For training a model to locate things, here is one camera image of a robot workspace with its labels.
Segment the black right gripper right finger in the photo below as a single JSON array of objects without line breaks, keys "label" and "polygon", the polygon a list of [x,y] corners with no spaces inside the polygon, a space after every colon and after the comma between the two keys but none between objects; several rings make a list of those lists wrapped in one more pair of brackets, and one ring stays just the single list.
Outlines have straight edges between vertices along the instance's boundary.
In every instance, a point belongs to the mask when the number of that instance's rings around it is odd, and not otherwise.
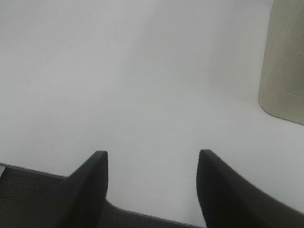
[{"label": "black right gripper right finger", "polygon": [[199,153],[196,189],[208,228],[302,228],[303,213],[267,195],[211,150]]}]

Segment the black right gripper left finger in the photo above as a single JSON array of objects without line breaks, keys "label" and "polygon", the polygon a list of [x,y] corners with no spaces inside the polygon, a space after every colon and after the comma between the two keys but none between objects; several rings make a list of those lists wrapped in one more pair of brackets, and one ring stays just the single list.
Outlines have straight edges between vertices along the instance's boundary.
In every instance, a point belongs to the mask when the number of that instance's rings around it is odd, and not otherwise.
[{"label": "black right gripper left finger", "polygon": [[97,227],[108,188],[108,154],[96,151],[39,199],[35,228]]}]

